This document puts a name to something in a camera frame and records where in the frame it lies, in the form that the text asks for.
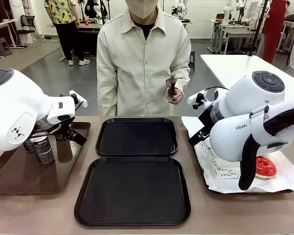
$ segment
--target brown tray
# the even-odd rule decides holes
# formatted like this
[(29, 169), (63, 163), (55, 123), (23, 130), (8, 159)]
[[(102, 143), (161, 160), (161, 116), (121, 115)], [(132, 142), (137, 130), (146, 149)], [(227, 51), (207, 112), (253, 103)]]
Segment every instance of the brown tray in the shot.
[[(71, 127), (86, 137), (91, 124), (73, 122)], [(57, 193), (67, 184), (72, 167), (81, 150), (73, 141), (56, 141), (49, 137), (55, 161), (40, 165), (35, 154), (18, 149), (0, 156), (0, 194), (45, 194)]]

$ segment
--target black square tray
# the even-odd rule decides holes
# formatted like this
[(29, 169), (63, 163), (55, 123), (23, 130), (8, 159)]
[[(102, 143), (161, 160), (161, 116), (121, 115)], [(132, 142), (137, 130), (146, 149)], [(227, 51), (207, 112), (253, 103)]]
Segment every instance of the black square tray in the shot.
[(85, 226), (172, 226), (185, 222), (190, 213), (181, 164), (159, 157), (94, 161), (74, 209)]
[(166, 118), (112, 118), (102, 124), (96, 151), (102, 156), (169, 156), (178, 143)]

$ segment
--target white face mask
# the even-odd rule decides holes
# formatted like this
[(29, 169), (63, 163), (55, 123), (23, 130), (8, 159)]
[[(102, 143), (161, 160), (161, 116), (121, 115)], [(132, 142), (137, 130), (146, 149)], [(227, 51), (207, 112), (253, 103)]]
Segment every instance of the white face mask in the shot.
[(159, 0), (125, 0), (129, 10), (137, 17), (145, 19), (149, 16)]

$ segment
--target black can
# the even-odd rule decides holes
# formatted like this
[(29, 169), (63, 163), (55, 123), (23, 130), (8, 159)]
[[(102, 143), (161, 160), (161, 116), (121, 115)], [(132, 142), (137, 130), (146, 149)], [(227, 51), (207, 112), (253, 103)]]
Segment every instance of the black can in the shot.
[(28, 153), (35, 153), (35, 149), (34, 149), (34, 146), (32, 144), (32, 142), (30, 141), (30, 139), (27, 139), (24, 143), (24, 148), (26, 150), (26, 152)]
[(67, 138), (64, 135), (60, 134), (60, 135), (55, 135), (55, 139), (57, 141), (65, 141)]
[(37, 133), (33, 135), (30, 141), (33, 143), (38, 162), (41, 165), (49, 165), (54, 161), (54, 155), (47, 136), (42, 136), (45, 133)]

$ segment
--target black t-shirt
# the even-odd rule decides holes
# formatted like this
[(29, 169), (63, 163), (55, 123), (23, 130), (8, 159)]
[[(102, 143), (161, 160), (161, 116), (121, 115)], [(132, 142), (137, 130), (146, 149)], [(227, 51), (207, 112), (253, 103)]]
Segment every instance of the black t-shirt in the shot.
[(143, 30), (143, 33), (144, 33), (144, 36), (145, 36), (145, 39), (148, 38), (148, 35), (150, 33), (150, 30), (155, 26), (155, 23), (152, 23), (152, 24), (148, 24), (148, 25), (143, 25), (143, 24), (139, 24), (139, 23), (136, 23), (134, 22), (134, 24), (141, 28)]

